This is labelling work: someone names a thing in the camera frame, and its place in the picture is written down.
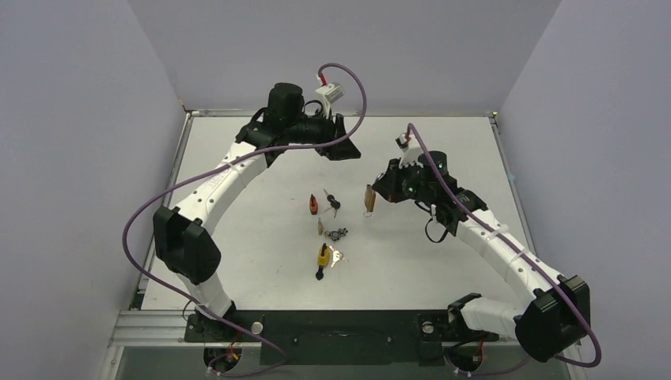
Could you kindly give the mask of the large brass padlock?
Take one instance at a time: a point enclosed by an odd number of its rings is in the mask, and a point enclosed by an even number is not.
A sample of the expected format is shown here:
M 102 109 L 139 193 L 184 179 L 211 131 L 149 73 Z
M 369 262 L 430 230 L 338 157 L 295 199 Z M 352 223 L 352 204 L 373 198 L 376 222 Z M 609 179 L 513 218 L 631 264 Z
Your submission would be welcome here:
M 374 211 L 374 206 L 376 202 L 376 195 L 377 193 L 373 190 L 373 186 L 371 184 L 368 184 L 366 186 L 365 194 L 364 194 L 364 207 L 365 211 L 363 213 L 363 216 L 365 218 L 369 218 Z

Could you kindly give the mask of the small padlock keys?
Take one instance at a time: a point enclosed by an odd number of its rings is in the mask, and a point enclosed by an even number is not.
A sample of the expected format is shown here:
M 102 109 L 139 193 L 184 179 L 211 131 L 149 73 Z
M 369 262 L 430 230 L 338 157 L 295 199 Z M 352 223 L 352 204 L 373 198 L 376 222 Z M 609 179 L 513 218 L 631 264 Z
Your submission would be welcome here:
M 339 228 L 337 230 L 325 230 L 323 232 L 323 236 L 330 241 L 338 241 L 341 238 L 347 236 L 347 234 L 348 234 L 347 228 Z

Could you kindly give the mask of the yellow padlock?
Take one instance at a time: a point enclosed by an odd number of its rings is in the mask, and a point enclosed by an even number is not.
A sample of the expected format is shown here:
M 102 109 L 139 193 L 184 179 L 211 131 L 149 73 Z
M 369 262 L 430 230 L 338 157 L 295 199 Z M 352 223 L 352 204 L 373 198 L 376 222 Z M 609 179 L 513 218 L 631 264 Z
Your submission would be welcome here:
M 324 269 L 326 267 L 333 268 L 340 262 L 348 262 L 348 259 L 338 249 L 332 245 L 324 243 L 319 248 L 317 254 L 317 271 L 315 273 L 315 278 L 317 280 L 322 280 L 324 278 Z

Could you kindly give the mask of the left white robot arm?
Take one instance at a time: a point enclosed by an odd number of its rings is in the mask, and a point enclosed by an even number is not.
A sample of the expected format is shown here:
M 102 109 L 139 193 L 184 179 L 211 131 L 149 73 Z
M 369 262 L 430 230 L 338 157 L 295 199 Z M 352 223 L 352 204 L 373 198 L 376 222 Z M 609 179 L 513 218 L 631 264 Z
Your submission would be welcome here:
M 235 304 L 217 274 L 222 255 L 211 236 L 215 227 L 252 180 L 283 153 L 285 145 L 313 145 L 330 161 L 360 158 L 360 151 L 344 137 L 343 115 L 332 112 L 332 104 L 343 95 L 339 83 L 323 84 L 316 90 L 315 103 L 320 107 L 308 115 L 301 87 L 275 84 L 267 105 L 236 135 L 217 166 L 219 172 L 175 206 L 155 211 L 157 258 L 183 282 L 199 312 L 207 316 L 205 330 L 216 340 L 227 340 L 235 333 L 236 318 L 230 313 Z

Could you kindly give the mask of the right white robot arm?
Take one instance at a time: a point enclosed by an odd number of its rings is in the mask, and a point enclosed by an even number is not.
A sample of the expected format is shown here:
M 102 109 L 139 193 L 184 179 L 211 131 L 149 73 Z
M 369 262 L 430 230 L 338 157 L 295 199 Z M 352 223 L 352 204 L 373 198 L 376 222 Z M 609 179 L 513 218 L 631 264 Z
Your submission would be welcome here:
M 478 195 L 450 175 L 445 153 L 432 150 L 412 164 L 393 158 L 372 189 L 390 203 L 415 203 L 447 234 L 474 249 L 515 293 L 517 305 L 477 293 L 451 303 L 446 327 L 453 336 L 487 332 L 511 338 L 544 363 L 589 335 L 586 282 L 578 275 L 566 277 L 528 251 Z

